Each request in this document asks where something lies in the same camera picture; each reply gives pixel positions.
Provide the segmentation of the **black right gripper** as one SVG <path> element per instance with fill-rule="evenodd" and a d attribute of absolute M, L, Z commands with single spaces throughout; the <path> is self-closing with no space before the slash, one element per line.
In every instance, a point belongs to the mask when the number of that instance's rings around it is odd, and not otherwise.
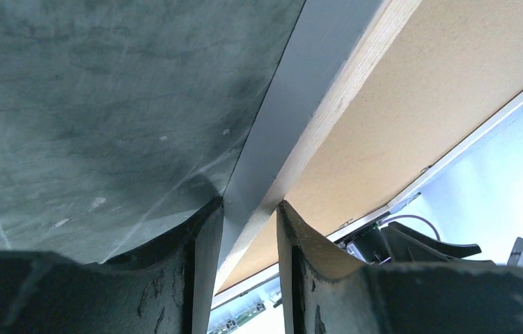
<path fill-rule="evenodd" d="M 287 333 L 523 333 L 523 268 L 468 260 L 478 244 L 394 221 L 336 245 L 289 202 L 276 215 Z"/>

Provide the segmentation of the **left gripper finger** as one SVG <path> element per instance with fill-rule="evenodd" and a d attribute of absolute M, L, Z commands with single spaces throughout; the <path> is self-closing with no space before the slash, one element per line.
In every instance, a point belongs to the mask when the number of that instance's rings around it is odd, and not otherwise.
<path fill-rule="evenodd" d="M 102 264 L 0 251 L 0 333 L 205 333 L 223 222 L 216 197 Z"/>

